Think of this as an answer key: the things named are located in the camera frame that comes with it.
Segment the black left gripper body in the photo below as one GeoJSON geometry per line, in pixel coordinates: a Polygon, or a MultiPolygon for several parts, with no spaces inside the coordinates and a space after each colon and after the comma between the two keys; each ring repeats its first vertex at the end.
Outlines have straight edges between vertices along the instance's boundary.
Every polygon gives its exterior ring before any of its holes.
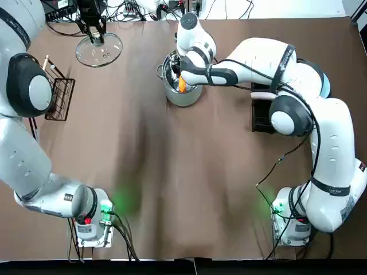
{"type": "Polygon", "coordinates": [[[77,0],[81,19],[84,22],[96,22],[100,19],[100,3],[97,0],[77,0]]]}

